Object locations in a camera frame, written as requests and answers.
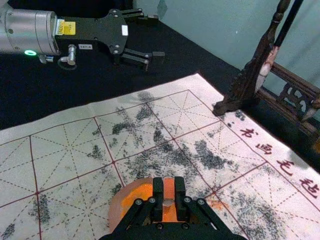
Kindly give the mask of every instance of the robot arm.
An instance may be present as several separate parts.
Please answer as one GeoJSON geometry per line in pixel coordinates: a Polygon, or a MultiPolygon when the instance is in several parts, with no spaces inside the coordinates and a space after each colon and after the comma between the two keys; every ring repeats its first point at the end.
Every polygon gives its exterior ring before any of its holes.
{"type": "Polygon", "coordinates": [[[129,62],[148,70],[154,60],[163,63],[164,52],[138,52],[127,48],[127,22],[155,25],[157,16],[142,9],[111,9],[102,18],[60,17],[53,11],[13,9],[0,0],[0,54],[38,56],[41,63],[53,62],[65,70],[76,68],[77,51],[110,54],[115,64],[129,62]]]}

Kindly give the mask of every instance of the white label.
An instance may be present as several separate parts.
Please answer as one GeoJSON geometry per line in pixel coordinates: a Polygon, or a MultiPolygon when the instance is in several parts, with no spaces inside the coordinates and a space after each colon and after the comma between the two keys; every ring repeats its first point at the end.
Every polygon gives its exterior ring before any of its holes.
{"type": "Polygon", "coordinates": [[[92,44],[79,44],[79,49],[81,50],[92,50],[92,44]]]}
{"type": "Polygon", "coordinates": [[[56,22],[55,35],[62,36],[65,32],[65,20],[58,19],[56,22]]]}
{"type": "Polygon", "coordinates": [[[122,25],[122,36],[128,36],[129,31],[128,31],[128,25],[122,25]]]}

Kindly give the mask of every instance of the metal screw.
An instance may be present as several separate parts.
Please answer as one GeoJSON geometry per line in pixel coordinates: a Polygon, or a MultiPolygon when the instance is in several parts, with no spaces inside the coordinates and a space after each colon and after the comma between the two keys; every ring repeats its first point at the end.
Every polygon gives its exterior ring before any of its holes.
{"type": "Polygon", "coordinates": [[[187,229],[189,229],[189,224],[182,223],[181,227],[182,227],[182,229],[187,230],[187,229]]]}
{"type": "Polygon", "coordinates": [[[198,204],[203,205],[203,204],[205,204],[205,201],[203,199],[199,199],[198,204]]]}
{"type": "Polygon", "coordinates": [[[141,199],[137,199],[137,200],[135,200],[135,204],[137,204],[137,205],[141,205],[141,204],[142,204],[142,200],[141,200],[141,199]]]}
{"type": "Polygon", "coordinates": [[[190,203],[190,201],[191,201],[190,197],[185,197],[183,200],[185,203],[190,203]]]}
{"type": "Polygon", "coordinates": [[[159,229],[159,230],[164,228],[164,226],[161,223],[158,223],[157,225],[155,225],[155,227],[156,229],[159,229]]]}

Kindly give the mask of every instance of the black fabric surface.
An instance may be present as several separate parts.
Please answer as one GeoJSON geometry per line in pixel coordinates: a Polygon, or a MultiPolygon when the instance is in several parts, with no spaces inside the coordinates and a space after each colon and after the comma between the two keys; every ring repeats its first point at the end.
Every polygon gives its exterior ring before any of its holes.
{"type": "MultiPolygon", "coordinates": [[[[25,124],[68,108],[102,101],[200,73],[225,93],[238,69],[217,58],[163,23],[157,27],[129,24],[128,47],[142,52],[165,51],[163,65],[148,72],[111,63],[93,51],[77,53],[77,69],[40,64],[37,57],[0,55],[0,129],[25,124]]],[[[245,110],[310,165],[320,169],[320,155],[298,128],[263,101],[245,110]]]]}

